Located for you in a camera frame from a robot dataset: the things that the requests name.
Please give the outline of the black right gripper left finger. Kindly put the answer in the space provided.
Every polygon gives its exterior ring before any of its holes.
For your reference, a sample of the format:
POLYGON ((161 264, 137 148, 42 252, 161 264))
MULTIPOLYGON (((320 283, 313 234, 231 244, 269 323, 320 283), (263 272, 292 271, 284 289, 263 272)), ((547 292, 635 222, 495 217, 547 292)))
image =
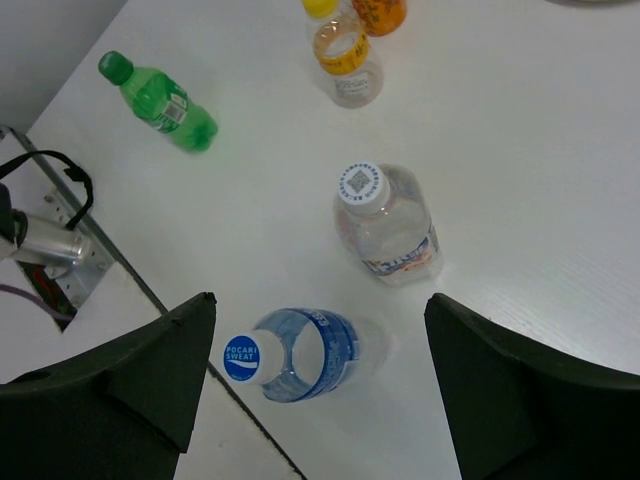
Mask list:
POLYGON ((1 387, 4 479, 171 479, 188 450, 216 323, 204 292, 1 387))

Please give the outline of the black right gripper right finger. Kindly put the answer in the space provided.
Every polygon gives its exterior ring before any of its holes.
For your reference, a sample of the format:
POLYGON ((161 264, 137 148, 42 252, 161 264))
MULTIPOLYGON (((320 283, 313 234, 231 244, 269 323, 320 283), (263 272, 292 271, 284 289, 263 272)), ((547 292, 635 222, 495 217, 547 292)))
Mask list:
POLYGON ((639 377, 434 294, 430 353, 464 479, 636 479, 639 377))

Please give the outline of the blue label Pocari bottle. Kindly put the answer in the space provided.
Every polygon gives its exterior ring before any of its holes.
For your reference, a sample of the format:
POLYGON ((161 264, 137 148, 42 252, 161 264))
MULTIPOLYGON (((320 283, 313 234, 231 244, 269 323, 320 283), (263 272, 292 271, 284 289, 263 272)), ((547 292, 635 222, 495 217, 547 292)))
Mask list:
POLYGON ((253 385, 275 403, 326 395, 374 375, 386 360, 390 338, 377 323, 328 310, 284 308, 231 337, 222 349, 229 380, 253 385))

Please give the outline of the clear bottle orange blue label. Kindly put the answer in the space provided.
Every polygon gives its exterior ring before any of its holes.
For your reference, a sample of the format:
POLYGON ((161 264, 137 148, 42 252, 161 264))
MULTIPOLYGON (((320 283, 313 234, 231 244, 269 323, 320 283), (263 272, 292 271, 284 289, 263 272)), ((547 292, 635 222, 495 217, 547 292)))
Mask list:
POLYGON ((333 206, 337 234, 380 281, 403 286, 433 279, 443 255, 416 176, 391 164, 357 162, 340 174, 333 206))

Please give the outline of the yellow cap small bottle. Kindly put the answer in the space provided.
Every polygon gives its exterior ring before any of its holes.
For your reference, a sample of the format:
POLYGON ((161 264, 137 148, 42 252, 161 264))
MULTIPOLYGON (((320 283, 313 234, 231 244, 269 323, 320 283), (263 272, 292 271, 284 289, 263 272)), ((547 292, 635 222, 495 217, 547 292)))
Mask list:
POLYGON ((384 75, 356 11, 345 1, 303 0, 306 32, 315 60, 329 82, 328 95, 355 109, 380 93, 384 75))

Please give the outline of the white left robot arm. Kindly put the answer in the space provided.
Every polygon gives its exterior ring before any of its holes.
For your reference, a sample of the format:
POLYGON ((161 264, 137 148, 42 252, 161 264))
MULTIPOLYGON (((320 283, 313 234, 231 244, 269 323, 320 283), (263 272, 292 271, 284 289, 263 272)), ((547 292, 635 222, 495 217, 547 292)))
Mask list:
POLYGON ((63 163, 67 177, 84 186, 86 201, 66 224, 61 224, 14 208, 8 188, 2 186, 1 256, 19 262, 72 269, 84 263, 91 253, 91 240, 76 228, 94 204, 93 182, 86 171, 67 155, 54 150, 21 154, 1 165, 1 176, 10 175, 38 155, 49 156, 63 163))

